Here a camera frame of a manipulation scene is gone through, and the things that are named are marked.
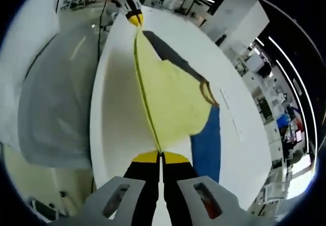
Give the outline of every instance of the white table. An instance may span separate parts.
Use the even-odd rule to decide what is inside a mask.
[[[167,11],[149,7],[142,11],[144,29],[155,32],[210,81],[221,108],[220,184],[247,209],[271,167],[268,141],[250,92],[231,62],[195,25]],[[155,149],[133,63],[134,35],[135,27],[118,15],[96,74],[90,139],[97,187],[114,176],[123,176],[139,153]],[[190,139],[179,142],[170,151],[191,161]],[[153,225],[168,224],[164,204],[160,194]]]

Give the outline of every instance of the yellow cloth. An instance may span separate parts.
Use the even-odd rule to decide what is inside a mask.
[[[162,61],[140,27],[134,53],[157,148],[164,151],[175,141],[199,133],[207,122],[211,105],[202,96],[198,80],[171,62]]]

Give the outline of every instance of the white cabinet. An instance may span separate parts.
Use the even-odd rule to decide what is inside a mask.
[[[257,72],[261,67],[264,66],[264,61],[261,56],[254,53],[247,61],[246,66],[252,72]]]
[[[272,161],[283,159],[283,148],[281,139],[269,144],[269,151]]]
[[[242,76],[242,79],[250,93],[253,93],[254,90],[259,87],[257,76],[255,76],[251,71],[248,71],[244,76]]]
[[[266,135],[267,135],[267,139],[268,139],[269,144],[271,144],[274,141],[279,140],[281,138],[279,128],[277,126],[276,121],[271,121],[271,122],[265,124],[264,128],[265,128],[265,131],[266,131]]]

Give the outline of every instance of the floor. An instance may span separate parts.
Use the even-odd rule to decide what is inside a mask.
[[[91,169],[41,167],[27,163],[9,146],[4,146],[3,152],[8,173],[25,201],[35,198],[47,206],[53,204],[63,214],[74,215],[92,191]],[[60,191],[68,196],[62,198]]]

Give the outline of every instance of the blue cloth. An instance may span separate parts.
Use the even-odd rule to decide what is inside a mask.
[[[287,114],[283,114],[283,115],[281,115],[281,117],[279,117],[277,119],[276,122],[277,122],[277,126],[279,127],[279,129],[288,127],[289,126],[289,117]]]
[[[193,166],[199,176],[220,180],[221,135],[220,109],[212,106],[204,129],[191,136]]]

